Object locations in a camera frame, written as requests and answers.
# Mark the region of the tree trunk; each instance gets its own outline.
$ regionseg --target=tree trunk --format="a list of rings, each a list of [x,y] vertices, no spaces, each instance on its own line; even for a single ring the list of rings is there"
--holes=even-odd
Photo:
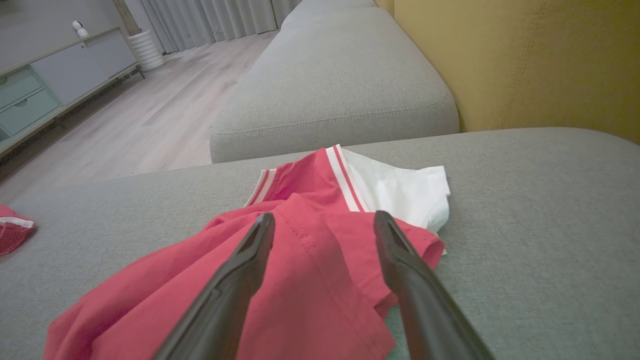
[[[129,36],[132,37],[133,35],[140,34],[142,32],[142,29],[140,29],[140,27],[136,23],[136,19],[134,19],[133,15],[131,15],[129,7],[124,2],[124,0],[113,0],[113,4],[115,4],[116,9],[118,9],[120,17],[122,18],[122,21],[124,21],[124,26],[127,27]]]

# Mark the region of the cabinet top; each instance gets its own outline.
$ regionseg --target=cabinet top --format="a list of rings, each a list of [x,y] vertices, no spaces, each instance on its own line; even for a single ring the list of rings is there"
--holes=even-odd
[[[40,60],[42,58],[45,58],[45,57],[47,57],[47,56],[49,56],[49,55],[51,55],[53,53],[57,53],[60,50],[64,50],[64,49],[66,49],[66,48],[68,48],[70,46],[73,46],[73,45],[76,45],[76,44],[80,44],[81,42],[87,41],[87,40],[89,40],[91,38],[99,37],[102,34],[110,33],[110,32],[112,32],[112,31],[114,31],[116,29],[120,30],[120,26],[113,26],[112,28],[108,28],[106,30],[102,30],[102,31],[98,31],[96,33],[89,34],[89,35],[87,35],[87,36],[85,36],[83,38],[78,38],[73,42],[70,42],[70,43],[67,43],[65,45],[62,45],[62,46],[60,46],[60,47],[58,47],[56,49],[53,49],[52,51],[49,51],[48,53],[44,53],[42,55],[36,56],[35,58],[31,58],[31,59],[29,59],[27,61],[24,61],[24,62],[22,62],[22,63],[20,63],[18,65],[15,65],[15,66],[12,66],[12,67],[8,67],[8,68],[5,68],[5,69],[1,69],[0,70],[0,78],[3,78],[5,76],[7,76],[7,75],[11,75],[16,71],[20,71],[20,70],[26,68],[27,66],[29,66],[30,63],[33,63],[34,61],[38,61],[38,60]]]

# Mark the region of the white stripe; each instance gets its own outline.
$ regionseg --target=white stripe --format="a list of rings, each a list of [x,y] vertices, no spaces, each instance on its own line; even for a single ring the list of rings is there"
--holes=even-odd
[[[351,167],[349,166],[347,159],[344,157],[344,154],[342,153],[342,147],[340,146],[340,144],[338,144],[336,145],[336,148],[338,148],[338,153],[340,154],[340,158],[342,159],[344,170],[346,170],[347,176],[349,177],[349,181],[351,181],[351,186],[353,187],[353,191],[356,193],[358,202],[360,202],[360,205],[362,206],[362,209],[364,210],[364,212],[370,213],[371,211],[367,207],[367,203],[364,202],[364,200],[362,199],[362,195],[360,194],[360,190],[358,190],[358,184],[355,182],[353,175],[351,175]]]
[[[329,158],[329,164],[331,165],[333,174],[338,180],[340,190],[342,190],[342,196],[344,196],[344,200],[347,202],[347,207],[350,211],[360,211],[360,209],[358,209],[358,204],[356,204],[356,200],[353,199],[351,190],[349,190],[347,179],[344,178],[344,174],[342,173],[342,169],[340,168],[340,163],[338,162],[338,157],[336,157],[333,147],[327,147],[325,148],[325,151],[326,157]]]
[[[247,206],[249,206],[251,200],[253,199],[253,197],[255,196],[255,193],[258,192],[258,189],[260,188],[260,184],[262,184],[262,180],[264,179],[264,174],[266,174],[266,170],[262,170],[262,172],[260,173],[260,179],[258,179],[258,183],[255,185],[255,188],[253,189],[253,192],[251,193],[251,196],[249,196],[249,200],[246,201],[246,204],[244,204],[244,207],[246,208]]]
[[[269,170],[269,175],[267,176],[267,182],[264,183],[264,187],[262,191],[258,194],[258,197],[255,199],[254,204],[257,204],[264,200],[264,197],[267,195],[269,188],[271,188],[271,184],[273,184],[273,178],[276,176],[276,169],[272,168]]]

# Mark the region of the striped trim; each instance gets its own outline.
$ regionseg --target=striped trim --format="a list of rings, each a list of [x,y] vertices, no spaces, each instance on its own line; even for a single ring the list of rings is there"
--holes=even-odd
[[[351,180],[349,172],[346,169],[346,160],[342,156],[340,145],[328,147],[325,149],[327,158],[329,158],[329,164],[333,170],[336,180],[338,180],[338,186],[342,190],[342,195],[347,203],[347,207],[350,211],[366,212],[366,207],[363,206],[364,202],[359,199],[359,193],[354,188],[355,183]]]
[[[260,174],[260,179],[258,180],[258,184],[255,186],[253,190],[253,194],[249,198],[249,201],[244,205],[245,207],[251,206],[253,204],[257,204],[264,200],[264,197],[267,195],[271,185],[273,184],[273,179],[276,176],[276,169],[268,169],[263,170]]]

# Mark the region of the yellow backrest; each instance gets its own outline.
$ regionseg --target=yellow backrest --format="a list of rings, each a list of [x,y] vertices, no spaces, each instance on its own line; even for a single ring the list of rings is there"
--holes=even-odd
[[[447,83],[466,131],[573,126],[640,143],[640,1],[378,3]]]

